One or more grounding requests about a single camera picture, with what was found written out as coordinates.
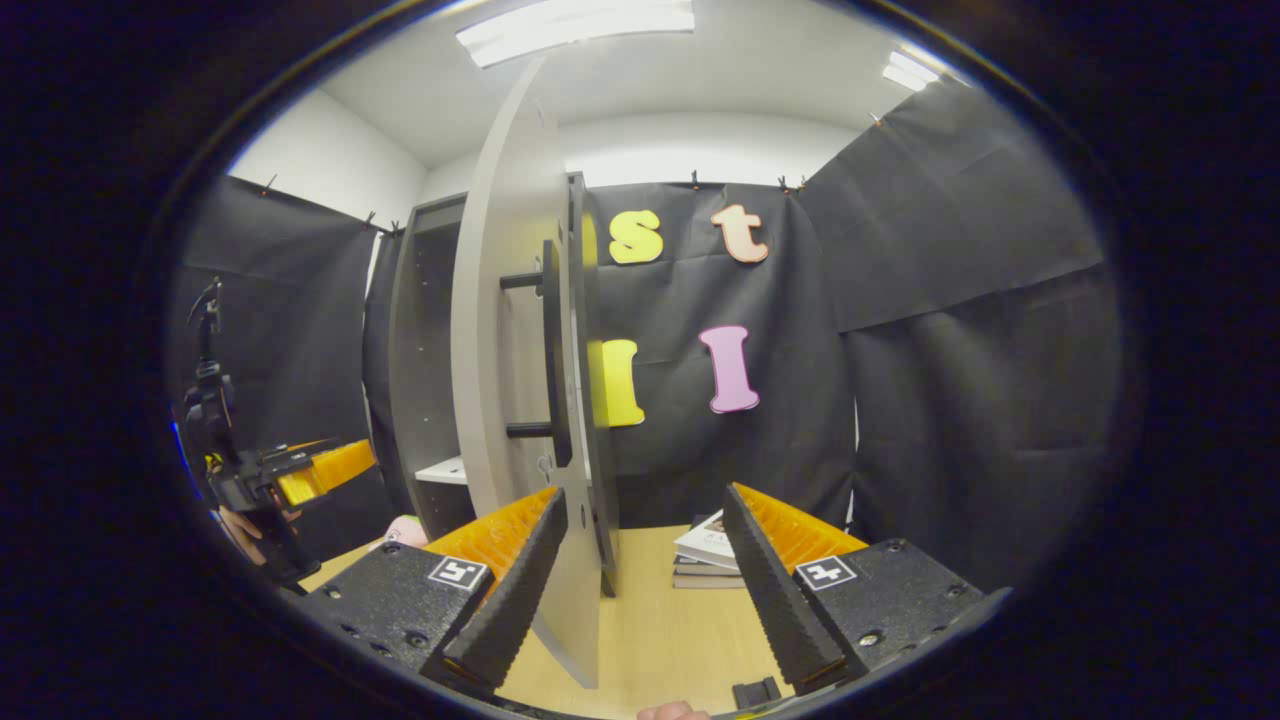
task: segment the black fabric backdrop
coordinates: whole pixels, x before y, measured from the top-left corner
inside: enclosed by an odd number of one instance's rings
[[[369,284],[369,296],[365,299],[364,379],[374,452],[378,455],[378,465],[383,469],[388,498],[398,515],[413,515],[413,502],[402,480],[404,474],[392,424],[390,370],[387,355],[392,324],[392,286],[396,281],[396,265],[399,263],[401,242],[403,242],[402,233],[383,234],[378,246],[374,275]]]
[[[589,190],[602,224],[602,340],[637,345],[632,360],[640,425],[611,430],[623,528],[689,523],[719,507],[724,484],[744,482],[844,521],[852,469],[852,395],[822,290],[822,254],[794,196],[776,187],[635,184]],[[740,202],[760,217],[758,264],[728,255],[710,215]],[[618,265],[608,223],[653,210],[662,255]],[[698,333],[744,325],[751,410],[718,415],[710,352]]]
[[[986,589],[1025,582],[1106,482],[1121,338],[1100,229],[1036,140],[948,78],[800,204],[856,393],[854,532]]]
[[[165,378],[179,420],[195,382],[196,334],[187,311],[223,279],[223,333],[214,355],[236,384],[239,447],[369,437],[361,391],[361,323],[372,229],[312,202],[223,177],[179,237]],[[325,560],[376,538],[393,518],[378,466],[335,488],[294,521]]]

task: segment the table surface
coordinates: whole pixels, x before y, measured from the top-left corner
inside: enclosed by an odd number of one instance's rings
[[[636,711],[689,701],[712,715],[736,710],[733,685],[772,675],[782,683],[745,588],[671,587],[676,538],[687,525],[621,530],[618,597],[600,598],[599,687],[579,687],[530,632],[498,694],[547,710],[632,719]],[[302,580],[311,592],[365,553],[358,547]]]

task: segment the stack of books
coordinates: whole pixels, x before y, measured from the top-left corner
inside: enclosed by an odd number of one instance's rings
[[[733,546],[721,521],[723,511],[699,515],[687,533],[676,541],[675,571],[671,584],[676,588],[742,588]]]

